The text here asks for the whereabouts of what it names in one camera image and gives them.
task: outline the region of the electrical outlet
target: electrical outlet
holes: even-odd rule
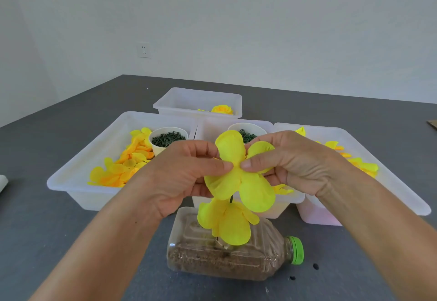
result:
[[[138,42],[137,55],[140,58],[151,58],[152,55],[150,54],[150,43],[149,42]]]

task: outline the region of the plastic bottle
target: plastic bottle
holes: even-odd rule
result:
[[[283,237],[268,219],[260,218],[251,226],[248,243],[231,246],[201,227],[197,212],[196,208],[183,207],[175,217],[167,247],[167,265],[174,271],[265,280],[286,261],[303,262],[302,242]]]

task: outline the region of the white plastic bin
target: white plastic bin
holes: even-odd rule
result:
[[[280,132],[283,130],[297,130],[302,126],[305,127],[307,138],[319,141],[322,144],[325,144],[327,141],[338,141],[339,145],[344,147],[343,152],[351,154],[352,157],[361,157],[366,163],[378,164],[379,170],[376,180],[381,182],[417,215],[426,216],[431,213],[431,208],[423,199],[414,193],[344,129],[337,127],[285,124],[281,122],[277,122],[274,128],[276,132]],[[297,204],[297,207],[303,221],[307,223],[341,225],[315,196],[307,195],[305,201]]]
[[[220,93],[217,91],[204,91],[185,88],[171,88],[162,96],[153,107],[159,114],[174,116],[189,116],[195,118],[221,117],[241,118],[243,116],[243,99],[239,94]],[[232,108],[233,115],[207,112],[217,105],[228,105]]]
[[[152,131],[161,127],[179,127],[187,131],[193,139],[197,128],[195,118],[158,115],[143,112],[125,112],[119,116],[90,144],[62,166],[47,181],[51,190],[60,190],[70,196],[86,210],[100,210],[120,188],[91,186],[90,172],[96,166],[104,167],[103,159],[111,157],[117,160],[131,141],[134,129],[148,127]]]
[[[243,120],[239,119],[238,122],[248,122],[254,125],[257,125],[264,129],[267,133],[275,132],[275,128],[273,124],[269,121],[262,120]],[[199,120],[199,124],[197,127],[197,132],[195,139],[203,139],[209,142],[214,143],[216,138],[223,132],[225,132],[229,126],[236,123],[235,120],[224,119],[224,118],[205,118]],[[239,193],[236,192],[234,194],[234,200],[239,201]],[[274,205],[267,211],[262,213],[255,213],[256,215],[264,218],[278,218],[279,215],[287,208],[287,206],[291,203],[300,203],[305,199],[305,194],[294,191],[288,195],[276,195],[276,201]],[[194,207],[198,208],[200,203],[202,202],[210,202],[211,199],[206,197],[193,197]]]

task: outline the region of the gray table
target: gray table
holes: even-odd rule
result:
[[[0,194],[0,300],[28,298],[96,214],[47,189],[48,177],[123,112],[156,113],[152,104],[172,87],[241,94],[246,119],[341,127],[436,208],[437,132],[425,121],[437,105],[123,75],[0,128],[0,174],[10,180]],[[301,238],[305,261],[265,282],[167,269],[173,220],[162,221],[124,300],[394,299],[343,227],[306,224],[294,205],[274,224]],[[425,220],[437,226],[435,213]]]

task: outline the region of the fingernail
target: fingernail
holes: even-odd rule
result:
[[[240,164],[240,167],[246,170],[249,169],[251,166],[252,166],[252,162],[250,161],[250,159],[243,160]]]
[[[232,170],[234,168],[232,162],[223,161],[223,165],[225,167],[225,170]]]

